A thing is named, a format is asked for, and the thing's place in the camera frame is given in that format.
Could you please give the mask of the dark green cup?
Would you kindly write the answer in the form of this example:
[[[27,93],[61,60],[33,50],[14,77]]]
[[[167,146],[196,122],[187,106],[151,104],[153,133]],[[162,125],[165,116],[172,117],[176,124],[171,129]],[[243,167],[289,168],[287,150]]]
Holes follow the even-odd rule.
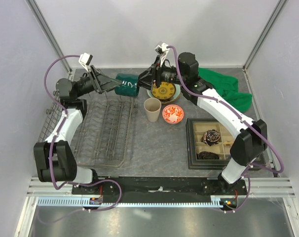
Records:
[[[119,73],[117,74],[116,79],[121,81],[121,85],[114,89],[117,95],[128,97],[138,96],[138,75]]]

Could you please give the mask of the yellow patterned plate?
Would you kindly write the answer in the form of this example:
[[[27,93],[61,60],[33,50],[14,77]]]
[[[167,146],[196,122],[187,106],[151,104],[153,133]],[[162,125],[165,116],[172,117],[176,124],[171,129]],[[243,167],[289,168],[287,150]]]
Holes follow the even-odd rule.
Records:
[[[176,93],[176,87],[172,83],[162,82],[160,87],[154,86],[152,95],[159,100],[169,100]]]

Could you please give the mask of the beige cup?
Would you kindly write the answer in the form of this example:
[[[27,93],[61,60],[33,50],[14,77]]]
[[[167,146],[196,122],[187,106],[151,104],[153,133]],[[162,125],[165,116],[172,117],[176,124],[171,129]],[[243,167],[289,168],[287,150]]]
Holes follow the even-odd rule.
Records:
[[[161,110],[161,102],[157,98],[149,98],[144,102],[147,118],[150,122],[156,122]]]

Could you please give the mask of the white red patterned bowl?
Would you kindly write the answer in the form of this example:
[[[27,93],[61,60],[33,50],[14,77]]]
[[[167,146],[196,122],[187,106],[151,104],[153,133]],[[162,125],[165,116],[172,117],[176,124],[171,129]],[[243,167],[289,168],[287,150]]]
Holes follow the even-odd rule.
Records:
[[[184,117],[184,110],[178,105],[168,105],[162,110],[163,119],[169,124],[178,124]]]

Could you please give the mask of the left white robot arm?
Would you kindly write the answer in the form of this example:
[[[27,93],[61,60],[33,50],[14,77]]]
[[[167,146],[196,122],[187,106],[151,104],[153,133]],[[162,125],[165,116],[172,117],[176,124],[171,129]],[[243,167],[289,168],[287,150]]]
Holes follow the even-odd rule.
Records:
[[[78,81],[62,78],[56,82],[59,95],[56,104],[62,109],[60,120],[45,141],[34,145],[37,175],[41,182],[50,182],[57,190],[72,184],[82,186],[89,194],[99,191],[96,171],[78,167],[70,144],[87,114],[87,101],[82,96],[92,91],[109,92],[120,84],[119,80],[104,75],[94,66],[90,66]]]

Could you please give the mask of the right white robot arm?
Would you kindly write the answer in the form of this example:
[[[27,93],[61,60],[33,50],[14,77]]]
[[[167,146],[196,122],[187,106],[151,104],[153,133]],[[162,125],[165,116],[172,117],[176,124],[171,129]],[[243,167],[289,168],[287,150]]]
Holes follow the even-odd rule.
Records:
[[[138,86],[151,90],[162,82],[179,84],[183,96],[210,113],[233,136],[231,159],[218,176],[218,190],[230,194],[243,173],[267,148],[267,125],[254,121],[224,100],[211,83],[198,74],[195,55],[183,52],[176,55],[175,66],[166,66],[158,55],[151,66],[138,76]]]

